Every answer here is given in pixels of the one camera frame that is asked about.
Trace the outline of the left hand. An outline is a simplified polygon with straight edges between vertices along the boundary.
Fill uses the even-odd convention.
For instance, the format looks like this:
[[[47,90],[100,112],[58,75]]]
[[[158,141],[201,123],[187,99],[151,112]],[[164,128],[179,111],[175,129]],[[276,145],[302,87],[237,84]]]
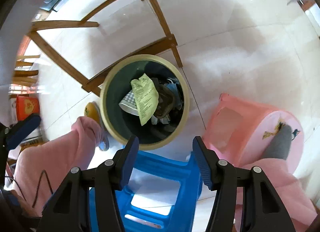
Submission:
[[[18,203],[20,204],[20,207],[22,209],[22,214],[24,216],[38,217],[35,209],[32,208],[32,206],[29,203],[27,203],[27,201],[25,199],[23,199],[21,196],[19,196],[15,190],[10,190],[10,192],[17,198]]]

